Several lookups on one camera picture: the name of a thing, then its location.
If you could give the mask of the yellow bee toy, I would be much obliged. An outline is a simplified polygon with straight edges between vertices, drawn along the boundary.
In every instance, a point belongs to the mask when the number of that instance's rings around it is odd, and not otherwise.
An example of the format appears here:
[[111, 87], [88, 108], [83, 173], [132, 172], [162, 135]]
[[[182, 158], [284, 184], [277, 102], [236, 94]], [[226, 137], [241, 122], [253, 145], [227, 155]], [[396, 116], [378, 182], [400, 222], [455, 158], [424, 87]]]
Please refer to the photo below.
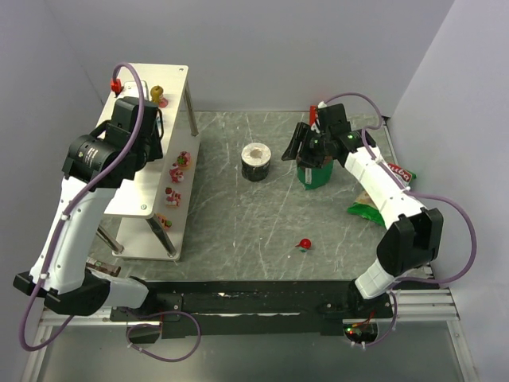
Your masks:
[[159, 137], [163, 138], [164, 137], [164, 121], [163, 121], [161, 109], [157, 110], [157, 127], [159, 130]]

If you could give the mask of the pink donut toy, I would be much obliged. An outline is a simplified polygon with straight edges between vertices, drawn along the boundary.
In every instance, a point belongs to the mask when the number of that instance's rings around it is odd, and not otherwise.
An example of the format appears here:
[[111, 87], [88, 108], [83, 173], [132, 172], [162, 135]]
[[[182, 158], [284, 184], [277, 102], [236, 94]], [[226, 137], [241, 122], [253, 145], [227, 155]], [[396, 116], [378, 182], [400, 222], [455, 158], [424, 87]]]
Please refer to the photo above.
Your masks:
[[188, 151], [181, 151], [176, 160], [177, 167], [180, 170], [187, 170], [192, 164], [192, 155]]

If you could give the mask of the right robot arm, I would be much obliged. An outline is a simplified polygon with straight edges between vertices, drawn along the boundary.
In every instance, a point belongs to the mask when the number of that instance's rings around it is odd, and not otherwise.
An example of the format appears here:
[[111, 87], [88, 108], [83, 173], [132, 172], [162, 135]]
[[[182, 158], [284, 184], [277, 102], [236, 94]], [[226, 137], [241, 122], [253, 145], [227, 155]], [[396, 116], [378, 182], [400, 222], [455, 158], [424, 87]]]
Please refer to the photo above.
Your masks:
[[354, 131], [341, 103], [317, 106], [313, 125], [296, 125], [282, 160], [319, 169], [331, 158], [363, 187], [383, 218], [386, 233], [373, 264], [354, 281], [353, 296], [371, 300], [385, 293], [396, 278], [437, 257], [444, 219], [406, 194], [375, 140]]

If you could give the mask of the yellow pink lion toy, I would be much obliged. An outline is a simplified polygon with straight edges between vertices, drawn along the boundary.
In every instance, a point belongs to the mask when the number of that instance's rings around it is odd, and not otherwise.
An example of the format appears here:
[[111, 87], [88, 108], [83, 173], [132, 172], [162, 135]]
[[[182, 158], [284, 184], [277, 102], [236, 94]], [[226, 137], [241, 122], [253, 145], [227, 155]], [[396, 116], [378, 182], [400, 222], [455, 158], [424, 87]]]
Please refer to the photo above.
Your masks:
[[171, 221], [171, 220], [169, 220], [169, 219], [168, 219], [166, 216], [164, 216], [163, 214], [158, 213], [158, 214], [156, 215], [156, 217], [158, 218], [159, 222], [161, 223], [161, 226], [163, 227], [163, 229], [164, 229], [165, 231], [168, 231], [168, 230], [172, 227], [172, 225], [173, 225], [172, 221]]

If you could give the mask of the strawberry cake toy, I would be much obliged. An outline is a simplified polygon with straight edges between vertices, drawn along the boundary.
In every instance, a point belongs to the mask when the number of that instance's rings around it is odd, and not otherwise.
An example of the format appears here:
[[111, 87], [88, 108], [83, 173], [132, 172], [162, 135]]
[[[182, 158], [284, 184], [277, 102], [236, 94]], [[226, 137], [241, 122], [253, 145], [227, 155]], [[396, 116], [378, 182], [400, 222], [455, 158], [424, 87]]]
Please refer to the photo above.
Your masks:
[[178, 208], [181, 203], [181, 193], [172, 187], [165, 188], [165, 206], [169, 208]]

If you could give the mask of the olive round toy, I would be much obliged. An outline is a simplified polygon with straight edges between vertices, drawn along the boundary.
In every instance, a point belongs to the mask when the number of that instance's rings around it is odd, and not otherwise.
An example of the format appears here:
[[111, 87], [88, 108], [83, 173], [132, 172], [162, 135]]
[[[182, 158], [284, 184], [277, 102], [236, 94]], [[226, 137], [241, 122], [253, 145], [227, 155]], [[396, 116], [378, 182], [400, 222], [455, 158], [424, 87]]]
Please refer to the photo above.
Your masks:
[[153, 103], [156, 103], [160, 108], [168, 106], [169, 101], [164, 96], [163, 87], [156, 85], [150, 89], [150, 98]]

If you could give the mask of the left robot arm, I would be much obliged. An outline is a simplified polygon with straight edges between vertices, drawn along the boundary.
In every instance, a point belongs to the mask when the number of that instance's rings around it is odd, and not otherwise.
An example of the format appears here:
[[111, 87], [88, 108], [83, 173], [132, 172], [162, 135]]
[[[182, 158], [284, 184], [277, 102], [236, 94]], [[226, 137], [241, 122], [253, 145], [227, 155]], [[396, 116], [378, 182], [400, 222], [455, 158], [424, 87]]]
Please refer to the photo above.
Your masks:
[[60, 201], [37, 262], [14, 277], [14, 287], [43, 298], [57, 314], [90, 316], [104, 306], [141, 307], [150, 296], [136, 278], [119, 278], [86, 268], [103, 214], [125, 180], [162, 157], [157, 104], [118, 98], [110, 119], [69, 147]]

